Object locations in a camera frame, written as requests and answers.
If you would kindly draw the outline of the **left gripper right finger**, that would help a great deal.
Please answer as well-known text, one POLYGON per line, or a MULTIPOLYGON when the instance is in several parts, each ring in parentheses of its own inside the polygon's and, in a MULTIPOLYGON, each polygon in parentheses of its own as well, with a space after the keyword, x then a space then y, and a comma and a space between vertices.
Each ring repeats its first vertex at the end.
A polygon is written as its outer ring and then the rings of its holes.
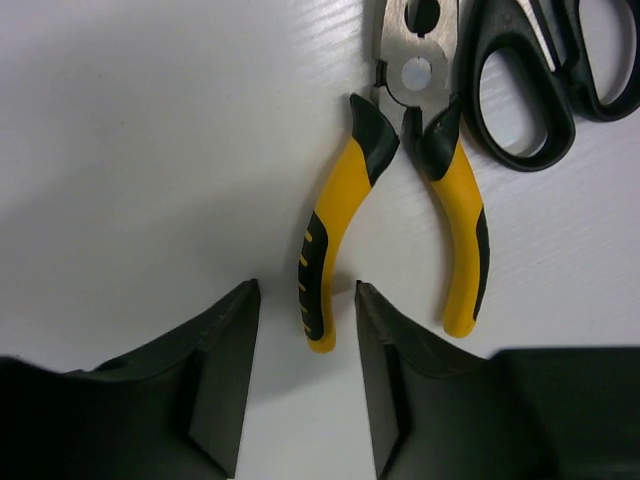
POLYGON ((635 479, 639 351, 506 349, 483 359, 355 293, 380 479, 635 479))

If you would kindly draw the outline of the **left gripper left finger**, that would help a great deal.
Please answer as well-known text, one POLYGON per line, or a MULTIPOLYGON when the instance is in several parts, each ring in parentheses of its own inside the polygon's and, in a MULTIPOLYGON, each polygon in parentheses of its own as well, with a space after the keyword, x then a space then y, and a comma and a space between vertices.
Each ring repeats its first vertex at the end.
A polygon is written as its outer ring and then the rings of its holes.
POLYGON ((260 310, 256 280, 91 371, 1 360, 5 479, 232 479, 260 310))

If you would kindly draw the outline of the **yellow handled pliers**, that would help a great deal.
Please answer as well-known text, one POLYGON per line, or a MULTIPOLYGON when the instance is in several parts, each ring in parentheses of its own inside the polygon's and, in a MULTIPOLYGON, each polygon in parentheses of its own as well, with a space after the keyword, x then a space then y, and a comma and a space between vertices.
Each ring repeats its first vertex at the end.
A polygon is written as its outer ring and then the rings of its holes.
POLYGON ((490 264, 481 196, 459 140, 461 98, 455 91, 459 4, 440 1, 432 28, 413 30, 407 1, 376 4, 368 97, 349 97, 350 137, 324 183, 308 222, 298 263, 301 321, 309 347, 336 342, 332 277, 342 239, 358 208, 394 159, 403 124, 421 170, 442 205, 453 241, 453 271, 442 313, 444 331, 468 336, 476 325, 490 264))

